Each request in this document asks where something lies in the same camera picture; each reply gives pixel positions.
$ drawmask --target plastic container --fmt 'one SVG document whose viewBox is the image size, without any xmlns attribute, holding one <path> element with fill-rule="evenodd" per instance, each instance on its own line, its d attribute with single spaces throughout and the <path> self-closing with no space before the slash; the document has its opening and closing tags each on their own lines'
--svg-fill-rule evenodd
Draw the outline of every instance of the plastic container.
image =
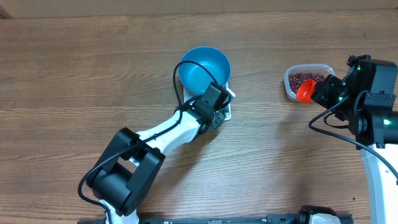
<svg viewBox="0 0 398 224">
<path fill-rule="evenodd" d="M 327 77 L 329 74 L 336 75 L 335 71 L 329 66 L 325 64 L 305 64 L 305 65 L 294 65 L 291 66 L 285 73 L 285 89 L 287 98 L 292 101 L 296 100 L 296 94 L 290 89 L 289 84 L 289 74 L 296 73 L 319 73 Z"/>
</svg>

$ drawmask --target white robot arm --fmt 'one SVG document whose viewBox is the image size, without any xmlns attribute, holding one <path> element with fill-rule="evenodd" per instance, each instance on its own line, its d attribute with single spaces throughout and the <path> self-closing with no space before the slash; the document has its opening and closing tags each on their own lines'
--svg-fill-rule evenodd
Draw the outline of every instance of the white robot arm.
<svg viewBox="0 0 398 224">
<path fill-rule="evenodd" d="M 222 109 L 234 97 L 229 88 L 212 82 L 204 94 L 186 101 L 162 124 L 137 133 L 128 128 L 118 131 L 92 169 L 95 171 L 86 178 L 86 184 L 107 210 L 105 222 L 138 224 L 136 208 L 148 193 L 165 156 L 194 140 L 197 134 L 214 131 L 226 117 Z M 118 163 L 119 156 L 137 166 L 133 174 Z"/>
<path fill-rule="evenodd" d="M 369 147 L 398 170 L 398 145 L 386 144 L 384 149 L 378 149 L 375 144 Z M 395 223 L 398 211 L 396 177 L 383 162 L 364 149 L 361 149 L 361 158 L 368 179 L 371 223 Z"/>
</svg>

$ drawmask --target table surface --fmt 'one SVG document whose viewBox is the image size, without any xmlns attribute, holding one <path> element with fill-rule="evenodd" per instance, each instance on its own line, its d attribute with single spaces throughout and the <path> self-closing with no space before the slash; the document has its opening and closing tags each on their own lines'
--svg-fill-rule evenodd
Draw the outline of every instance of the table surface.
<svg viewBox="0 0 398 224">
<path fill-rule="evenodd" d="M 0 30 L 0 223 L 103 218 L 78 197 L 80 179 L 116 131 L 170 118 L 172 70 L 202 45 L 231 62 L 232 120 L 166 158 L 141 216 L 253 217 L 310 204 L 369 223 L 359 152 L 310 130 L 323 109 L 289 101 L 283 77 L 325 63 L 342 78 L 349 54 L 397 63 L 397 10 L 1 20 Z"/>
</svg>

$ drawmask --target red beans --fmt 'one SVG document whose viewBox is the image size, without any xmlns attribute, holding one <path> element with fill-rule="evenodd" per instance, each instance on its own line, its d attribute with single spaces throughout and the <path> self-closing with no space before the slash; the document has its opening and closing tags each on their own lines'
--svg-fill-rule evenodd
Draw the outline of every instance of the red beans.
<svg viewBox="0 0 398 224">
<path fill-rule="evenodd" d="M 305 81 L 308 79 L 312 79 L 316 82 L 324 81 L 325 77 L 319 73 L 296 73 L 296 74 L 289 74 L 289 85 L 292 92 L 295 94 L 297 90 L 299 90 L 300 86 L 303 85 Z"/>
</svg>

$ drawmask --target wooden table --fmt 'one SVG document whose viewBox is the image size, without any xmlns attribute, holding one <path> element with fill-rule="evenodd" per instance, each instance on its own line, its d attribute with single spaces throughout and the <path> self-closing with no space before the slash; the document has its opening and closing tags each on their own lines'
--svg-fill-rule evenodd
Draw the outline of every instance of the wooden table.
<svg viewBox="0 0 398 224">
<path fill-rule="evenodd" d="M 202 45 L 231 62 L 233 118 L 166 158 L 141 216 L 253 217 L 311 204 L 369 223 L 359 152 L 308 129 L 323 109 L 289 101 L 283 76 L 326 63 L 342 78 L 349 54 L 397 63 L 397 10 L 0 21 L 0 223 L 103 218 L 77 196 L 81 177 L 116 131 L 172 115 L 172 70 Z"/>
</svg>

